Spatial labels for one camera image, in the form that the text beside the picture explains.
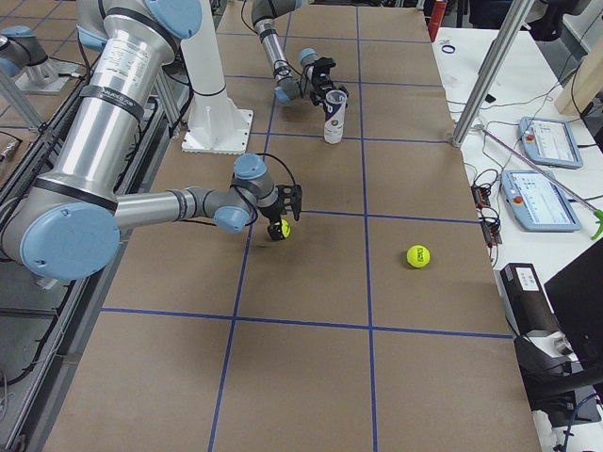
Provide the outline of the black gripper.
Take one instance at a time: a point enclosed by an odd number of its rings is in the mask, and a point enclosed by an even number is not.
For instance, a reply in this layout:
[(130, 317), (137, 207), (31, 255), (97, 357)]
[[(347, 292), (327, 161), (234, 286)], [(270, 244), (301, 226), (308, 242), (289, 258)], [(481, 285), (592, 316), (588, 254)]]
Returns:
[(326, 108), (325, 99), (329, 92), (333, 91), (334, 102), (337, 105), (346, 106), (348, 104), (349, 92), (345, 86), (340, 85), (336, 87), (333, 80), (330, 79), (316, 79), (311, 76), (311, 92), (310, 100), (314, 106), (320, 106), (322, 109)]
[(269, 221), (267, 231), (271, 241), (288, 238), (288, 222), (281, 217), (279, 209), (262, 209), (261, 214)]

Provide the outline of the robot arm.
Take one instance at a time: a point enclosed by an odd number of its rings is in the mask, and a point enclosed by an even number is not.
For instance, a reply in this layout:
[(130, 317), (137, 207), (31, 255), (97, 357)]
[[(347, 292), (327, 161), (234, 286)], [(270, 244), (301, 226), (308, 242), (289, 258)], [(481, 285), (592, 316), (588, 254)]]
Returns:
[(311, 4), (311, 1), (253, 1), (253, 31), (258, 36), (270, 63), (276, 82), (276, 100), (286, 105), (308, 96), (314, 106), (321, 106), (327, 111), (326, 101), (332, 91), (340, 90), (345, 95), (349, 94), (345, 86), (337, 86), (331, 77), (331, 69), (336, 66), (335, 61), (331, 57), (320, 56), (312, 48), (303, 49), (299, 57), (301, 72), (296, 73), (285, 56), (274, 23), (277, 18), (305, 4)]
[(118, 174), (160, 70), (202, 26), (197, 1), (81, 1), (78, 34), (99, 52), (53, 168), (1, 229), (2, 252), (31, 272), (78, 280), (105, 267), (121, 233), (137, 226), (205, 218), (230, 234), (257, 218), (287, 237), (285, 188), (262, 158), (241, 155), (225, 191), (201, 187), (119, 196)]

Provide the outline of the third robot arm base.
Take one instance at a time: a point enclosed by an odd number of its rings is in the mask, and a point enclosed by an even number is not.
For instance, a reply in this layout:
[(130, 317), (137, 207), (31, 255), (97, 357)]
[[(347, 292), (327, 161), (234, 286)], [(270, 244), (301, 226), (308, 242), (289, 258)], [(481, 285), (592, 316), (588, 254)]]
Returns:
[(50, 58), (38, 37), (25, 25), (1, 30), (1, 69), (25, 93), (58, 95), (81, 74), (73, 62)]

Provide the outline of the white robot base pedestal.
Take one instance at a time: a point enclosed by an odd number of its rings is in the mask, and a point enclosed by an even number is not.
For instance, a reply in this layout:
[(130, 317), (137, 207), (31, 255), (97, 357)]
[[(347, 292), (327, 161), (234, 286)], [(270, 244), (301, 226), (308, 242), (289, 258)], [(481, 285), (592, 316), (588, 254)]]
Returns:
[(242, 154), (253, 123), (253, 112), (230, 99), (223, 76), (210, 3), (202, 1), (202, 24), (181, 42), (193, 89), (182, 149), (188, 153)]

